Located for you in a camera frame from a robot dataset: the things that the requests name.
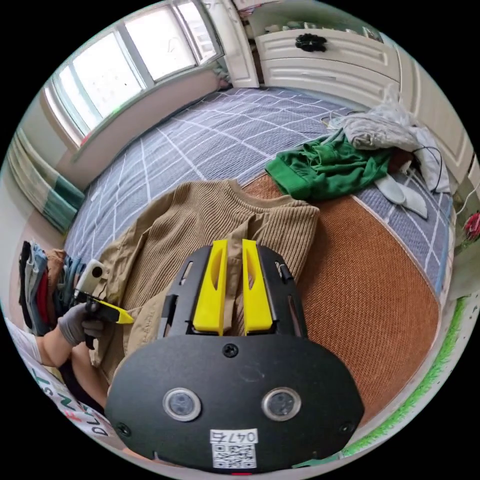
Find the red flower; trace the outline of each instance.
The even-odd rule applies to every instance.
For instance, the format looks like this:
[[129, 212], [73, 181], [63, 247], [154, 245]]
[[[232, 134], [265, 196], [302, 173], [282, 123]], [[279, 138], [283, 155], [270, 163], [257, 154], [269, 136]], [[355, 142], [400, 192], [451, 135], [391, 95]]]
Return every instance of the red flower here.
[[480, 212], [474, 213], [463, 227], [466, 237], [470, 241], [480, 238]]

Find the orange woven mat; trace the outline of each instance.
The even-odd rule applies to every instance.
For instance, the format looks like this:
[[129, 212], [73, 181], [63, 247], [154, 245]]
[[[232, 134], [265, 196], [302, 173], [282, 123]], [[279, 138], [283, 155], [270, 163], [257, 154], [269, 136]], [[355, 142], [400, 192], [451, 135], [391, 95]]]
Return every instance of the orange woven mat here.
[[[268, 175], [245, 191], [264, 199], [280, 196]], [[397, 240], [353, 198], [315, 206], [315, 240], [297, 281], [308, 336], [349, 368], [365, 405], [364, 424], [422, 364], [439, 307]]]

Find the ribbed knit sweater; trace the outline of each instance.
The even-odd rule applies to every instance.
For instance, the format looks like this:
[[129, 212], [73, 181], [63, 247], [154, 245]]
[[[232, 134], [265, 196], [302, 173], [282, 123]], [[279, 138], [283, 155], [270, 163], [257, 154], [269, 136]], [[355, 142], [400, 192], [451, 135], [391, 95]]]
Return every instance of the ribbed knit sweater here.
[[188, 182], [155, 200], [100, 256], [106, 275], [95, 293], [128, 310], [135, 324], [105, 325], [93, 365], [111, 382], [129, 343], [138, 347], [155, 339], [170, 282], [186, 257], [214, 240], [228, 239], [224, 323], [231, 325], [230, 335], [241, 334], [242, 239], [278, 252], [297, 279], [317, 219], [318, 209], [304, 201], [254, 198], [235, 180]]

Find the window frame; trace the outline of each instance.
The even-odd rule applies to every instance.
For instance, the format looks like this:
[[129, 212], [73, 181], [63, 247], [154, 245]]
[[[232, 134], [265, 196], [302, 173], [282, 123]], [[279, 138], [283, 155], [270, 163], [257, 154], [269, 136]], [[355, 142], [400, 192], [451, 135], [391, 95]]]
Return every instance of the window frame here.
[[[205, 25], [206, 31], [211, 39], [211, 43], [213, 45], [215, 54], [211, 57], [203, 58], [203, 54], [195, 41], [195, 36], [193, 35], [190, 27], [188, 26], [187, 22], [185, 21], [180, 9], [178, 8], [179, 4], [191, 2], [195, 5], [200, 17]], [[195, 60], [195, 65], [187, 66], [185, 68], [181, 68], [179, 70], [175, 70], [165, 76], [162, 76], [158, 79], [154, 79], [150, 74], [147, 66], [145, 65], [140, 52], [137, 49], [132, 37], [130, 36], [126, 23], [141, 18], [144, 15], [148, 15], [160, 9], [169, 9], [173, 18], [178, 23], [180, 27], [181, 33], [184, 37], [185, 43], [189, 46], [193, 58]], [[221, 58], [224, 55], [222, 44], [220, 42], [219, 36], [215, 30], [213, 22], [208, 14], [208, 11], [205, 5], [201, 2], [201, 0], [162, 0], [153, 5], [149, 5], [141, 10], [138, 10], [121, 20], [113, 23], [112, 25], [108, 26], [97, 35], [89, 39], [85, 42], [80, 48], [78, 48], [70, 57], [64, 61], [60, 67], [55, 71], [55, 73], [51, 76], [50, 81], [47, 83], [49, 87], [51, 95], [53, 95], [56, 106], [60, 108], [62, 113], [65, 115], [63, 120], [67, 121], [70, 127], [73, 127], [74, 130], [77, 131], [81, 138], [85, 138], [89, 136], [93, 131], [98, 129], [103, 122], [111, 117], [112, 114], [107, 115], [106, 117], [102, 117], [100, 112], [98, 111], [97, 107], [93, 103], [92, 99], [88, 95], [83, 86], [82, 82], [80, 81], [79, 76], [75, 70], [74, 60], [85, 52], [89, 47], [100, 41], [102, 38], [113, 34], [117, 41], [120, 50], [128, 63], [133, 75], [137, 79], [140, 85], [140, 92], [137, 95], [134, 95], [130, 98], [123, 107], [120, 108], [120, 112], [124, 109], [129, 107], [132, 102], [135, 102], [136, 99], [142, 98], [146, 92], [150, 90], [154, 90], [157, 86], [161, 85], [163, 82], [168, 81], [172, 77], [176, 77], [186, 72], [191, 72], [200, 68], [203, 68], [206, 64], [212, 63], [217, 59]], [[65, 91], [62, 81], [60, 80], [60, 73], [65, 69], [69, 68], [70, 73], [73, 77], [76, 87], [80, 91], [80, 94], [84, 101], [87, 103], [90, 111], [95, 116], [97, 120], [97, 124], [95, 127], [90, 128], [87, 123], [83, 120], [81, 114], [78, 112], [77, 108], [74, 106], [73, 102], [69, 98], [67, 92]]]

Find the black plate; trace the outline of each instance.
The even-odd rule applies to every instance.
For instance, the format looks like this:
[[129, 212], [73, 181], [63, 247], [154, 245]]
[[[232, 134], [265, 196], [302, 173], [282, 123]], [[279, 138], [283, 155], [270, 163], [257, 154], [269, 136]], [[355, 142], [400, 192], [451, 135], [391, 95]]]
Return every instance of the black plate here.
[[[237, 346], [236, 356], [224, 355], [226, 344]], [[273, 421], [263, 413], [262, 399], [281, 387], [299, 394], [301, 408], [287, 421]], [[196, 419], [182, 422], [164, 411], [163, 398], [174, 388], [198, 396], [201, 413]], [[305, 338], [180, 335], [157, 340], [125, 361], [105, 414], [126, 446], [144, 457], [156, 454], [176, 465], [231, 474], [288, 469], [339, 452], [364, 406], [345, 365]], [[256, 464], [215, 468], [210, 430], [248, 429], [257, 430]], [[241, 460], [245, 449], [236, 449]], [[224, 457], [226, 462], [233, 458]]]

